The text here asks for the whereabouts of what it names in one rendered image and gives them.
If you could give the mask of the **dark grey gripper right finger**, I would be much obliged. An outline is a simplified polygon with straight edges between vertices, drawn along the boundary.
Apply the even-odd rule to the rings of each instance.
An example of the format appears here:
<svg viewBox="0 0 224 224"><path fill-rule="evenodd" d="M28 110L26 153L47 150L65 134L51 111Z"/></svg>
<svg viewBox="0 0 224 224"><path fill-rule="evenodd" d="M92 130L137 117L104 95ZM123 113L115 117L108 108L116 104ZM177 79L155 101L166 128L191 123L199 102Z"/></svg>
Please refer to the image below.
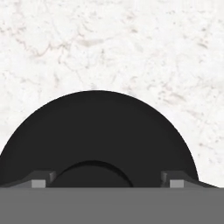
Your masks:
<svg viewBox="0 0 224 224"><path fill-rule="evenodd" d="M162 171L161 180L161 186L168 188L214 188L214 185L193 179L183 171Z"/></svg>

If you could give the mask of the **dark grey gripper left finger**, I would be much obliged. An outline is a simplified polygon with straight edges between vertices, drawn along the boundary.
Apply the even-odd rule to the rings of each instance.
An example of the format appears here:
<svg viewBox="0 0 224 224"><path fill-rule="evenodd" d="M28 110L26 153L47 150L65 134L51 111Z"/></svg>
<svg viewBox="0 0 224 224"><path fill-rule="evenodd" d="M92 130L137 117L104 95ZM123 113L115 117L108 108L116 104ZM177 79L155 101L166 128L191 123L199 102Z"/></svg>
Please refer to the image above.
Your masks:
<svg viewBox="0 0 224 224"><path fill-rule="evenodd" d="M20 180L1 185L1 188L47 188L56 177L56 171L33 171Z"/></svg>

